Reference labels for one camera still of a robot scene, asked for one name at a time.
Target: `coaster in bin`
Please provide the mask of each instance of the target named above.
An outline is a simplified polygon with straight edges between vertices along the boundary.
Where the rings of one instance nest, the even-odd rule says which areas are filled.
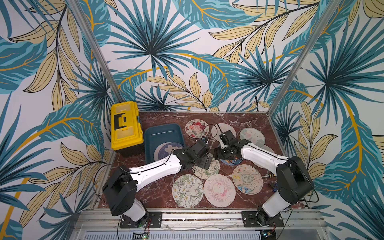
[[[183,148],[183,145],[181,145],[178,142],[171,142],[169,144],[165,144],[164,146],[162,146],[160,148],[160,151],[158,154],[159,159],[163,159],[165,157],[168,157],[172,153],[172,150],[182,149],[182,148]]]
[[[212,205],[227,207],[235,200],[236,189],[229,178],[215,174],[205,181],[204,195]]]
[[[209,133],[209,127],[207,127],[207,125],[208,123],[203,120],[194,119],[185,125],[185,132],[190,137],[200,138]]]

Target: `coaster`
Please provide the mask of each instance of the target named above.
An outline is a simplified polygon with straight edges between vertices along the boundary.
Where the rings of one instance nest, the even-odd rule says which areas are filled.
[[[159,154],[158,154],[159,159],[168,157],[172,153],[172,150],[182,149],[182,148],[183,148],[183,145],[181,145],[178,142],[167,143],[160,148]]]
[[[235,186],[243,193],[254,195],[263,188],[263,178],[256,168],[242,164],[233,170],[232,179]]]
[[[226,123],[219,123],[218,126],[217,124],[215,124],[214,126],[215,127],[212,127],[211,133],[212,133],[212,136],[215,136],[214,139],[216,141],[220,142],[220,134],[221,134],[220,129],[222,132],[226,132],[230,130],[233,133],[233,135],[236,137],[236,131],[231,125],[228,125]]]
[[[193,169],[195,170],[195,175],[198,178],[207,179],[214,174],[218,174],[218,172],[220,171],[220,163],[218,160],[212,159],[211,165],[209,166],[208,170],[197,166],[194,166]]]
[[[272,150],[272,148],[268,147],[267,145],[264,145],[264,146],[262,146],[262,147],[260,147],[260,148],[262,148],[262,149],[264,149],[264,150],[267,150],[267,151],[270,151],[271,153],[275,153],[275,152]]]
[[[172,196],[180,207],[191,208],[203,199],[203,184],[192,174],[186,174],[173,183]]]
[[[162,143],[162,144],[158,145],[158,147],[155,149],[155,152],[153,153],[153,160],[155,160],[155,162],[157,162],[159,160],[160,148],[162,148],[164,145],[166,145],[168,143],[170,143],[170,142]]]
[[[193,138],[200,138],[209,133],[209,126],[206,127],[208,123],[204,122],[203,120],[200,119],[194,119],[189,121],[185,125],[185,132],[187,133],[188,136],[193,137]]]
[[[205,181],[204,194],[212,205],[227,207],[235,200],[236,189],[229,178],[215,174]]]
[[[240,131],[240,139],[246,139],[251,141],[258,147],[262,147],[265,144],[264,135],[257,129],[247,127]]]

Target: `tropical leaf wallpaper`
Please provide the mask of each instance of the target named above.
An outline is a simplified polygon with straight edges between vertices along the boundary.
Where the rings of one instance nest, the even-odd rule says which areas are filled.
[[[307,166],[319,194],[311,206],[323,213],[333,239],[380,240],[384,2],[346,2],[331,18],[338,29],[324,30],[272,118],[285,151]]]
[[[107,4],[80,2],[102,46]],[[0,239],[67,239],[105,174],[113,97],[65,1],[0,12]]]

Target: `black wire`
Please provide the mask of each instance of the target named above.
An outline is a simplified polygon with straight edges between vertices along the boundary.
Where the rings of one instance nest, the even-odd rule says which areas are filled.
[[[163,164],[158,165],[158,166],[153,167],[153,168],[150,168],[150,169],[143,170],[143,171],[141,171],[141,172],[127,172],[127,171],[125,171],[124,169],[122,169],[121,167],[119,167],[119,168],[120,168],[121,170],[123,170],[124,172],[130,173],[130,174],[139,174],[139,173],[142,173],[142,172],[145,172],[145,171],[149,171],[149,170],[155,169],[155,168],[157,168],[157,167],[160,167],[160,166],[163,166],[164,164],[166,164],[166,163],[168,162],[170,156],[172,155],[173,151],[175,151],[175,150],[172,149],[170,155],[168,156],[167,160],[166,160]]]
[[[99,197],[99,196],[96,194],[96,190],[95,190],[95,184],[96,184],[96,183],[95,183],[95,182],[96,182],[96,176],[97,176],[97,174],[99,173],[100,169],[102,169],[102,168],[105,167],[105,166],[110,166],[110,165],[112,165],[112,164],[105,164],[104,166],[102,166],[101,168],[99,168],[99,170],[97,170],[95,176],[93,177],[93,192],[95,193],[96,197],[97,197],[98,199],[100,199],[101,201],[103,201],[105,204],[108,204],[108,203],[107,203],[106,201],[102,200],[101,197]]]
[[[287,221],[285,222],[283,229],[281,230],[281,232],[280,232],[279,236],[276,238],[276,240],[278,240],[280,238],[281,234],[283,233],[285,225],[287,225],[287,222],[288,222],[289,218],[291,217],[292,212],[293,212],[293,209],[292,209],[291,213],[289,214]]]

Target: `blue palm leaf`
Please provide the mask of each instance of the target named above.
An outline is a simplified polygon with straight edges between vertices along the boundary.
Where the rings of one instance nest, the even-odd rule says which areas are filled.
[[[182,33],[191,27],[193,23],[186,23],[187,20],[184,19],[175,27],[171,27],[178,13],[175,13],[168,18],[170,0],[167,0],[164,7],[162,1],[159,2],[157,7],[155,0],[152,0],[151,5],[149,6],[150,13],[146,1],[142,1],[143,13],[141,13],[135,1],[133,1],[134,12],[132,12],[121,0],[119,0],[119,2],[127,12],[129,19],[113,7],[111,8],[113,8],[116,14],[121,18],[126,25],[126,28],[118,23],[107,21],[107,23],[116,27],[121,32],[121,34],[116,32],[109,32],[109,34],[124,41],[124,43],[108,42],[107,44],[124,46],[129,49],[114,51],[115,53],[126,54],[118,59],[138,57],[146,57],[146,59],[150,58],[154,76],[156,75],[157,67],[160,68],[160,71],[165,78],[167,78],[167,74],[164,66],[169,69],[171,76],[173,76],[173,68],[182,72],[176,63],[187,67],[187,65],[180,60],[188,61],[188,59],[180,54],[193,53],[191,51],[180,49],[192,41],[181,42],[181,40],[194,32],[186,35],[182,35]]]
[[[336,38],[332,36],[332,50],[331,54],[328,54],[328,48],[323,44],[324,58],[318,53],[315,55],[320,62],[320,68],[314,63],[311,65],[314,69],[307,70],[316,79],[323,82],[322,87],[314,95],[313,102],[316,99],[316,105],[313,108],[312,114],[314,114],[320,107],[321,102],[324,103],[318,114],[327,112],[327,121],[329,121],[330,112],[333,111],[336,122],[338,121],[338,109],[341,110],[343,119],[346,119],[346,111],[344,108],[344,102],[353,110],[358,117],[358,111],[350,99],[350,97],[359,98],[365,101],[378,102],[365,95],[362,95],[361,91],[372,91],[384,93],[384,90],[371,88],[365,85],[365,83],[383,83],[384,77],[380,76],[384,73],[383,70],[373,71],[370,70],[382,62],[383,59],[375,60],[377,56],[384,52],[384,30],[382,29],[383,20],[380,20],[375,26],[365,33],[365,29],[368,28],[370,20],[365,24],[363,30],[357,32],[359,25],[359,17],[357,18],[356,24],[347,38],[348,24],[344,29],[344,33],[340,44],[336,47]],[[376,29],[381,29],[378,33],[374,33]]]

